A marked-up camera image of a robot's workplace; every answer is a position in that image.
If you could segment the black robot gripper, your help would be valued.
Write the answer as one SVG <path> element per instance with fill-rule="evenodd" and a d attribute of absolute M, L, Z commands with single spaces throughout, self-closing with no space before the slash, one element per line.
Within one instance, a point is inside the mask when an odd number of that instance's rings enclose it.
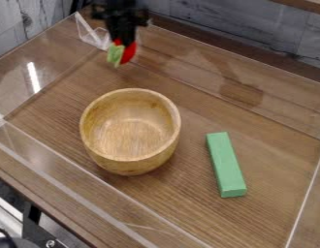
<path fill-rule="evenodd" d="M 122 26 L 130 23 L 133 27 L 146 27 L 150 21 L 143 0 L 94 0 L 91 16 L 105 21 L 113 43 L 125 47 L 137 41 L 137 30 L 127 29 L 121 34 Z"/>

